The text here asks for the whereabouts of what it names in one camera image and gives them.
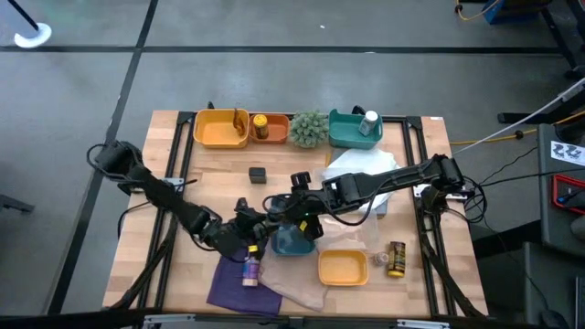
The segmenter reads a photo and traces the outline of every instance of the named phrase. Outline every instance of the purple towel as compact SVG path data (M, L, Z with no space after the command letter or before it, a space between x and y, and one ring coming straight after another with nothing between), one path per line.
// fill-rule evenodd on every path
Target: purple towel
M233 258L243 260L245 249L239 250ZM274 317L281 309L282 296L258 283L257 287L244 287L244 264L221 257L213 276L207 303L225 307L231 311Z

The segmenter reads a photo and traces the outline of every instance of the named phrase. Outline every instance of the green plant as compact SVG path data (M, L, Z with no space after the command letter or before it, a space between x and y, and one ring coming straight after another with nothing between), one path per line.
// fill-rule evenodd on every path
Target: green plant
M313 148L324 142L328 132L327 115L319 111L297 113L291 120L291 139L303 148Z

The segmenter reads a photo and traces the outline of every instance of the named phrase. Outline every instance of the yellow cable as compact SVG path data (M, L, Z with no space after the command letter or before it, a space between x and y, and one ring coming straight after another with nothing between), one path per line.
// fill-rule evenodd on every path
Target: yellow cable
M473 15L471 17L465 17L462 15L463 6L461 9L457 9L459 7L459 0L455 0L455 11L459 14L459 18L465 22L470 21L472 19L476 19L477 17L487 13L490 9L494 8L495 5L499 4L500 0L495 0L493 4L489 5L486 9L482 10L479 14Z
M569 121L571 119L574 119L574 118L577 118L577 117L579 117L579 116L581 116L583 114L585 114L585 111L581 111L581 112L579 112L577 114L573 114L573 115L571 115L571 116L569 116L569 117L567 117L567 118L565 118L563 120L559 120L559 121L557 121L557 122L555 122L553 124L559 124L559 123L567 122L567 121ZM524 135L526 135L526 134L529 134L529 133L535 133L536 131L537 131L536 129L530 129L530 130L527 130L527 131L522 132L522 133ZM489 139L487 141L484 141L484 143L500 142L500 141L506 141L506 140L511 140L511 139L516 139L516 136L515 135L509 135L509 136L504 136L504 137L492 138L492 139ZM473 144L473 143L477 143L477 142L479 142L479 141L452 142L452 143L450 143L450 145L469 145L469 144Z

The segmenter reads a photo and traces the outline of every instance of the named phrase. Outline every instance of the black block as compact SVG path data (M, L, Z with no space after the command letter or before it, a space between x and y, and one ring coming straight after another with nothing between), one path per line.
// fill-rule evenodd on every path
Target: black block
M266 184L266 168L251 167L248 176L253 184Z

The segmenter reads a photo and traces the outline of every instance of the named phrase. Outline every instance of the concrete floor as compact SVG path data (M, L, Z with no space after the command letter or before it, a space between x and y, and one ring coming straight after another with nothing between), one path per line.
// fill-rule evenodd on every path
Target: concrete floor
M51 46L134 46L149 5L19 3L53 27ZM577 48L564 4L551 6ZM491 27L482 18L464 23L452 8L450 0L160 0L146 45L555 47L541 19ZM480 9L465 5L467 15ZM12 35L0 25L0 46L11 45ZM103 140L131 56L0 52L0 193L37 206L28 216L0 212L0 314L43 312L90 177L85 152ZM142 146L152 110L192 111L213 101L292 112L360 104L382 114L442 116L452 141L477 139L503 127L498 112L533 111L566 89L567 68L553 55L144 53L117 138ZM482 180L534 145L528 136L480 145L457 159L466 175ZM534 153L502 176L536 171ZM536 179L487 193L492 227L538 219ZM115 222L126 206L127 197L104 182L64 312L101 307L117 245Z

